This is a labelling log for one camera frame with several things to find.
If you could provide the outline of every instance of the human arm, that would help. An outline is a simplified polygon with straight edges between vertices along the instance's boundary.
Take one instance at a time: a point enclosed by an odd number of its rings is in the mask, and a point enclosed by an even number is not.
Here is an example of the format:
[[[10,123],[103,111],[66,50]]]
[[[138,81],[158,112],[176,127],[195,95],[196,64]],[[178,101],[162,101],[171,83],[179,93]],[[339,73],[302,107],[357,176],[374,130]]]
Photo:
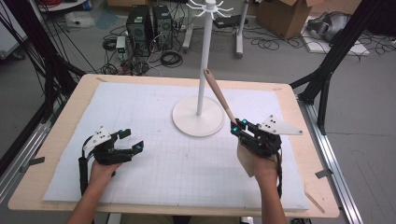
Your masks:
[[[287,223],[276,189],[276,157],[260,158],[252,154],[254,175],[262,194],[262,223]]]
[[[102,194],[105,192],[111,175],[121,166],[121,163],[102,165],[94,161],[91,169],[90,184],[76,205],[66,224],[90,224]]]

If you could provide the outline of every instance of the strap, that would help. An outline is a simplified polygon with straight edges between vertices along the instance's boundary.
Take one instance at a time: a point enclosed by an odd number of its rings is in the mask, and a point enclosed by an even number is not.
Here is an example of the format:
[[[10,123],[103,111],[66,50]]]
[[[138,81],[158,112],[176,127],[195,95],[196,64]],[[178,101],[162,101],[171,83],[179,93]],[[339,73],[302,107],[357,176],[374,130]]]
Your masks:
[[[282,197],[282,165],[280,161],[279,152],[276,153],[276,164],[277,164],[277,178],[279,179],[279,184],[277,185],[277,194],[279,199]]]
[[[79,188],[81,190],[81,195],[84,194],[85,189],[88,187],[88,161],[85,157],[80,157],[78,159],[79,165]]]

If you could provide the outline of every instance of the black pole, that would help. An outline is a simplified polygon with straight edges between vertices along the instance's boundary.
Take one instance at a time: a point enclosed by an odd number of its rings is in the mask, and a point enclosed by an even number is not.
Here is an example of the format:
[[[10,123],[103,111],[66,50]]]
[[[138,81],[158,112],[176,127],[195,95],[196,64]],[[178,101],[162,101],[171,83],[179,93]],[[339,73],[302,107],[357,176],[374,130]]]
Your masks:
[[[305,90],[298,96],[301,101],[309,105],[314,103],[315,98],[321,92],[318,126],[322,134],[326,134],[324,124],[332,74],[386,1],[362,0],[319,68],[314,73],[290,83],[294,89],[308,83]]]
[[[60,62],[58,57],[59,53],[53,46],[41,22],[38,20],[31,3],[25,0],[4,0],[4,2],[22,30],[29,37],[29,40],[32,42],[39,55],[51,64],[52,75],[62,87],[62,93],[67,95],[71,94],[77,86],[77,83],[71,77],[67,67]]]

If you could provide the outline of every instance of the cardboard box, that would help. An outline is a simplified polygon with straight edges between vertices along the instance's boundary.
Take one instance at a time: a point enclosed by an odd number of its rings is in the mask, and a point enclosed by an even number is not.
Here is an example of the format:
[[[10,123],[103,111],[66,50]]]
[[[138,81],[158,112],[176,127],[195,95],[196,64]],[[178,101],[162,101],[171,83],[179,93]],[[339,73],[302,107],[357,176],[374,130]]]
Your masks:
[[[324,0],[263,0],[256,22],[282,39],[300,35],[312,6]]]
[[[256,16],[257,10],[259,9],[259,3],[256,2],[255,0],[249,0],[248,1],[248,8],[247,8],[247,14],[250,16]]]
[[[148,5],[149,0],[107,0],[110,7],[131,7],[132,5]]]

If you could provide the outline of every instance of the round white base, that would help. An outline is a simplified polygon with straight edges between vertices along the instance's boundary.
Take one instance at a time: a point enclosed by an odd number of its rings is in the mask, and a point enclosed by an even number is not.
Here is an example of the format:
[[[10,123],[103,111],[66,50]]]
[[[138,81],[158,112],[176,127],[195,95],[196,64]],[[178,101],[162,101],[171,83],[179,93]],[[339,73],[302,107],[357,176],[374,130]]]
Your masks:
[[[198,96],[181,99],[173,109],[173,121],[183,132],[195,137],[206,137],[218,132],[224,125],[224,109],[204,97],[201,116],[197,116]]]

